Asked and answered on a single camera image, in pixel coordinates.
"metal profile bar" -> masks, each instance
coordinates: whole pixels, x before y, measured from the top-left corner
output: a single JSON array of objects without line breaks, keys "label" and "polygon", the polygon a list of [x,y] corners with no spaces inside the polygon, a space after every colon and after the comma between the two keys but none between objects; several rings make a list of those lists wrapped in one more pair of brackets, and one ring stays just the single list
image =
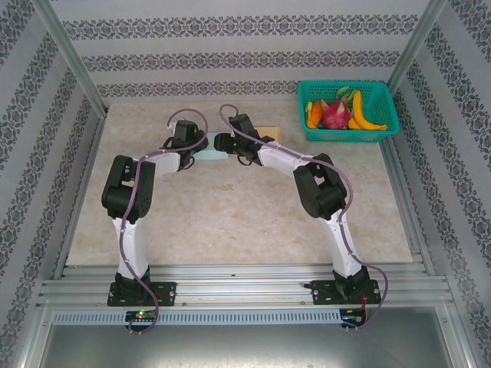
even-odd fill
[{"label": "metal profile bar", "polygon": [[[447,279],[428,276],[423,264],[384,264],[383,268],[389,269],[391,280],[385,307],[453,304]],[[311,292],[303,284],[315,279],[331,280],[331,270],[327,264],[159,266],[152,268],[152,279],[177,282],[176,307],[282,309],[314,307]],[[37,307],[90,310],[97,306],[106,310],[107,292],[115,273],[115,267],[66,268],[61,280],[43,282]],[[374,278],[382,289],[380,275],[374,273]]]},{"label": "metal profile bar", "polygon": [[92,144],[91,151],[89,152],[89,157],[87,159],[87,165],[85,166],[84,177],[82,178],[80,184],[80,191],[78,197],[75,199],[74,205],[74,215],[71,216],[70,223],[68,224],[67,235],[64,238],[64,243],[61,246],[60,258],[56,264],[54,270],[53,278],[59,279],[63,275],[64,265],[68,257],[68,252],[70,251],[71,243],[74,239],[75,229],[77,228],[78,218],[82,210],[82,205],[84,204],[85,193],[87,192],[87,187],[89,186],[89,180],[91,179],[92,167],[94,167],[95,158],[97,156],[97,150],[99,149],[99,144],[101,143],[102,132],[104,130],[104,124],[106,119],[104,117],[100,118],[97,123],[97,131],[95,133],[95,141]]},{"label": "metal profile bar", "polygon": [[[375,263],[386,272],[397,273],[425,273],[426,269],[422,262],[413,263]],[[107,276],[113,278],[116,274],[117,266],[67,266],[64,269],[64,278],[86,278],[96,276],[103,278]],[[271,278],[287,274],[308,275],[318,277],[320,274],[332,274],[332,264],[264,264],[264,265],[151,265],[150,273],[157,277],[172,277],[186,278],[193,275],[208,278],[229,278],[231,275],[235,277],[255,277],[255,278]]]},{"label": "metal profile bar", "polygon": [[[55,312],[55,326],[120,326],[125,321],[124,310],[63,310]],[[315,310],[168,310],[159,314],[158,325],[223,326],[270,324],[340,324],[338,308]],[[139,322],[139,325],[150,322]]]},{"label": "metal profile bar", "polygon": [[463,328],[459,312],[455,306],[436,307],[438,321],[442,330],[448,354],[454,367],[476,368],[466,332]]},{"label": "metal profile bar", "polygon": [[427,273],[429,275],[435,275],[436,272],[433,262],[428,252],[427,243],[424,241],[423,232],[417,221],[416,212],[412,206],[411,197],[404,179],[404,173],[397,159],[394,143],[392,139],[385,139],[381,141],[380,146],[407,241],[420,251],[420,256],[423,259]]},{"label": "metal profile bar", "polygon": [[77,53],[70,36],[64,29],[63,24],[54,12],[50,0],[32,0],[36,12],[41,17],[44,25],[53,37],[58,49],[63,54],[70,69],[74,72],[78,83],[82,86],[92,107],[97,111],[99,117],[106,117],[107,105],[105,104],[99,90],[92,81],[91,76],[80,55]]},{"label": "metal profile bar", "polygon": [[13,366],[19,368],[38,368],[41,365],[46,343],[54,318],[54,312],[48,309],[35,310],[29,324],[27,339],[21,349],[21,355]]},{"label": "metal profile bar", "polygon": [[387,81],[389,91],[394,95],[404,79],[409,66],[413,63],[418,51],[424,43],[425,38],[430,33],[434,22],[443,10],[447,0],[430,0],[428,6],[421,15],[413,34],[411,35],[406,47],[397,61],[396,67]]}]

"beige table surface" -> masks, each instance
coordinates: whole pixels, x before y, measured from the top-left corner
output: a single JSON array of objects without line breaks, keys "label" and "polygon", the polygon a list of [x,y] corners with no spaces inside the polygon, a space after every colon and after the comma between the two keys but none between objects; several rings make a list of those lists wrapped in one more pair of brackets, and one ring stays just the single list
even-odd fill
[{"label": "beige table surface", "polygon": [[[138,158],[170,135],[167,118],[192,107],[225,130],[220,102],[113,103],[78,220],[69,265],[116,265],[117,237],[101,205],[118,154]],[[354,202],[348,224],[362,259],[411,261],[394,194],[378,144],[305,140],[296,101],[237,101],[256,126],[280,126],[281,143],[301,153],[327,153],[350,178]],[[201,124],[192,113],[183,117]],[[192,169],[157,179],[144,219],[152,265],[311,264],[332,262],[317,220],[298,198],[294,180],[271,168],[241,166],[235,158],[198,160]]]}]

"wall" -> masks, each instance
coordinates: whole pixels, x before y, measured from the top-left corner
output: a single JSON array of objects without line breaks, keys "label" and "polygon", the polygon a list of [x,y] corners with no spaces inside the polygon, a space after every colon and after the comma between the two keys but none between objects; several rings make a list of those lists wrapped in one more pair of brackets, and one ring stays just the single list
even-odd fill
[{"label": "wall", "polygon": [[303,79],[386,81],[427,3],[52,2],[108,102],[285,99]]},{"label": "wall", "polygon": [[50,278],[98,117],[31,3],[0,2],[0,367]]},{"label": "wall", "polygon": [[395,96],[394,142],[478,366],[491,366],[491,2],[447,3]]}]

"green basket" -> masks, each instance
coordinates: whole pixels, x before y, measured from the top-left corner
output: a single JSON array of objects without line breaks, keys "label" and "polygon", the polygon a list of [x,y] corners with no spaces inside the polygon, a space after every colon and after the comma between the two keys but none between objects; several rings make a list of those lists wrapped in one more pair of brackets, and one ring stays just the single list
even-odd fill
[{"label": "green basket", "polygon": [[[363,97],[363,114],[374,124],[387,125],[387,130],[323,130],[310,129],[305,125],[305,107],[309,101],[314,102],[324,98],[336,100],[336,92],[342,87],[349,86],[361,91]],[[298,108],[300,121],[305,131],[305,137],[311,141],[323,142],[372,142],[381,141],[386,136],[399,131],[394,102],[387,85],[382,82],[361,82],[355,80],[303,80],[298,85]]]}]

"light blue object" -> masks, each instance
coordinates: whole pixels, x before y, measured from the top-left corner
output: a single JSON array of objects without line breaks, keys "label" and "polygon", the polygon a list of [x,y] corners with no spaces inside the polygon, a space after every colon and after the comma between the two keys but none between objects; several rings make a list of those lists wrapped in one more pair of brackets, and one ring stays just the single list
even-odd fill
[{"label": "light blue object", "polygon": [[220,152],[213,147],[213,142],[215,142],[215,136],[223,132],[212,132],[206,134],[206,138],[208,138],[208,146],[205,150],[199,151],[195,153],[193,157],[195,159],[228,159],[229,155],[225,152]]}]

